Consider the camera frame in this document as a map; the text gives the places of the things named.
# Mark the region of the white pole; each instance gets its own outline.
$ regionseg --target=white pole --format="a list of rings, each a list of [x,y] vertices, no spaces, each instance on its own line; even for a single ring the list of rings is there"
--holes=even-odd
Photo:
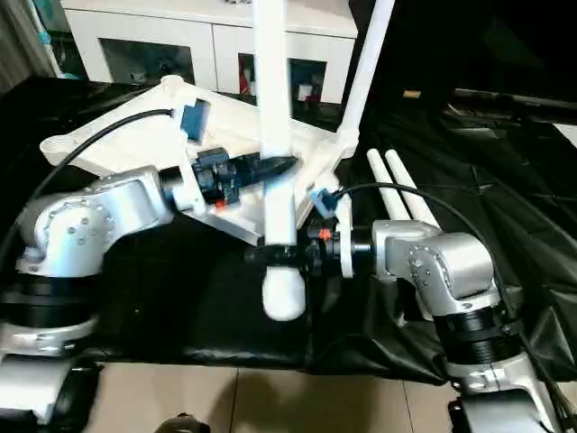
[[[376,149],[370,149],[367,152],[367,158],[369,159],[369,164],[371,166],[372,174],[375,177],[375,180],[378,182],[392,183],[389,171],[387,170],[385,163],[380,157],[379,151]],[[407,208],[403,203],[403,200],[396,190],[390,188],[381,188],[379,191],[380,196],[382,197],[382,201],[385,203],[385,207],[389,213],[390,219],[411,219],[407,212]]]
[[[395,181],[400,185],[405,185],[407,187],[416,188],[413,178],[408,174],[407,168],[403,161],[398,156],[397,151],[391,149],[385,152],[385,159],[389,163],[390,170],[393,173]],[[423,221],[431,226],[439,227],[439,223],[436,222],[431,209],[426,204],[425,200],[415,194],[410,192],[403,192],[403,197],[407,203],[407,207],[414,219],[418,221]]]
[[[255,70],[261,116],[261,157],[291,154],[289,59],[285,37],[285,0],[254,0]],[[297,243],[294,175],[264,186],[266,244]],[[305,310],[305,283],[298,269],[269,267],[262,283],[262,304],[275,320],[292,320]]]
[[[359,140],[359,124],[361,123],[362,112],[367,102],[367,96],[371,89],[372,78],[379,62],[380,49],[385,41],[385,34],[389,27],[390,16],[393,12],[395,0],[377,0],[372,10],[371,23],[367,30],[367,36],[362,45],[361,57],[354,74],[353,86],[349,100],[344,110],[344,117],[338,133],[342,140],[354,140],[353,152]]]

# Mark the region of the robotic arm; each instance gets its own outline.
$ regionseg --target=robotic arm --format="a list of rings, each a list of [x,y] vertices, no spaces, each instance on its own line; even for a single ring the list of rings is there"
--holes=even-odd
[[[239,201],[239,189],[274,178],[293,157],[229,159],[200,152],[191,164],[208,205]],[[6,290],[0,340],[0,427],[86,426],[100,367],[81,357],[97,321],[94,300],[104,255],[121,237],[170,223],[192,209],[178,167],[144,167],[97,180],[28,205],[20,225],[26,244],[16,283]]]
[[[313,190],[311,198],[321,215],[337,218],[336,226],[308,230],[298,249],[267,245],[248,259],[300,263],[315,275],[371,272],[409,281],[433,316],[446,374],[461,394],[449,406],[453,432],[562,431],[522,347],[520,324],[508,319],[490,253],[479,239],[415,220],[375,221],[367,234],[351,227],[348,195],[324,189]]]

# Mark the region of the white shelf unit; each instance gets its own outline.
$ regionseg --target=white shelf unit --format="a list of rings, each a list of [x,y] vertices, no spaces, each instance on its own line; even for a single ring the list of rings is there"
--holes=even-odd
[[[224,0],[62,0],[62,6],[91,80],[114,82],[114,56],[103,40],[148,42],[189,51],[191,84],[240,93],[239,54],[253,54],[251,5]],[[288,0],[287,32],[291,59],[325,64],[320,101],[339,104],[357,37],[348,0]]]

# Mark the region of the white 3d-printed part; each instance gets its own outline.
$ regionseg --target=white 3d-printed part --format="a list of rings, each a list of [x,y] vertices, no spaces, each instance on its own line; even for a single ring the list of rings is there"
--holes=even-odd
[[[117,120],[146,110],[171,109],[182,101],[193,106],[197,99],[210,103],[210,115],[202,145],[188,144],[191,157],[214,147],[224,147],[231,158],[261,149],[259,113],[255,106],[189,85],[177,76],[163,78],[155,88],[76,131],[47,138],[40,148],[46,159],[56,165],[92,134]],[[297,225],[301,227],[312,207],[307,188],[321,173],[334,171],[343,158],[345,146],[336,140],[334,133],[309,124],[291,120],[290,127],[292,153],[301,160],[295,180]],[[171,118],[154,116],[110,133],[81,153],[72,164],[97,176],[145,165],[162,170],[180,164],[177,152],[167,152],[169,144],[177,143],[178,139],[179,130]],[[192,212],[187,215],[249,244],[256,244],[264,235],[262,187],[246,189],[239,206],[222,210],[213,208],[203,216],[194,216]]]

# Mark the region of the black table surface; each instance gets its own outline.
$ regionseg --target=black table surface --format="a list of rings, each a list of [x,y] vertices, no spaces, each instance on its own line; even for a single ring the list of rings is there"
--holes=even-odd
[[[50,170],[38,148],[42,139],[66,134],[145,90],[34,78],[1,98],[2,229]],[[298,116],[331,124],[314,109]],[[577,151],[571,144],[549,124],[460,118],[372,100],[357,153],[337,169],[344,185],[372,181],[365,157],[371,147],[397,149],[420,188],[479,226],[507,283],[523,286],[524,319],[538,353],[556,378],[577,377],[571,362],[577,353]],[[50,191],[79,189],[93,179],[69,167]],[[432,209],[445,230],[464,230]],[[369,225],[374,218],[386,218],[378,191],[355,195],[353,222]],[[369,275],[308,281],[306,313],[275,322],[262,310],[264,270],[243,261],[247,246],[186,216],[120,240],[105,257],[90,354],[103,361],[444,382],[443,351],[433,325],[416,313],[408,284]],[[4,279],[11,275],[3,270]]]

